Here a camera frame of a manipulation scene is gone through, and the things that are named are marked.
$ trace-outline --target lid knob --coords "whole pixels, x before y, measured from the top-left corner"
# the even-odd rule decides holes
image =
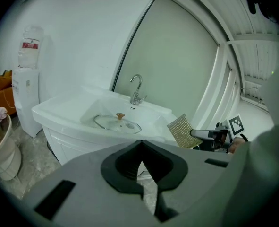
[[[118,120],[121,120],[125,116],[124,113],[117,113],[116,115],[118,117]]]

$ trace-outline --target concrete floor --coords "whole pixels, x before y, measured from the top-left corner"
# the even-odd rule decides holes
[[[36,182],[42,180],[61,165],[47,148],[47,139],[43,130],[33,139],[23,131],[17,116],[12,118],[12,129],[11,137],[21,151],[22,163],[17,176],[10,181],[0,179],[0,186],[22,199]],[[153,214],[156,206],[157,184],[153,179],[140,180],[138,183],[144,187],[143,201]]]

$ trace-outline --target chrome faucet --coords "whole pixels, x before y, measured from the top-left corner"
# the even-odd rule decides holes
[[[146,97],[147,97],[148,95],[144,96],[143,98],[139,98],[139,97],[138,97],[138,91],[139,91],[140,86],[141,86],[141,84],[142,84],[142,82],[143,82],[143,78],[141,77],[141,75],[136,74],[136,75],[134,75],[134,76],[131,78],[130,82],[133,82],[135,78],[139,78],[139,85],[138,85],[136,91],[133,93],[133,96],[132,96],[131,99],[130,99],[130,103],[131,103],[131,104],[137,104],[137,105],[138,105],[138,104],[141,104],[141,103],[146,99]]]

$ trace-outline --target white sink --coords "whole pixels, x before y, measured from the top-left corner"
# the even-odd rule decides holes
[[[148,102],[130,103],[130,97],[98,87],[78,87],[47,100],[33,109],[60,163],[101,148],[135,140],[155,140],[176,145],[167,125],[176,119],[172,111]],[[137,123],[137,134],[100,128],[93,118],[100,114]]]

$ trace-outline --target pot lid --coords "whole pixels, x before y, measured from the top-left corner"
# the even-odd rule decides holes
[[[111,115],[98,115],[93,120],[103,129],[118,131],[122,133],[136,134],[141,131],[137,123],[123,119],[124,113],[117,113],[117,117]]]

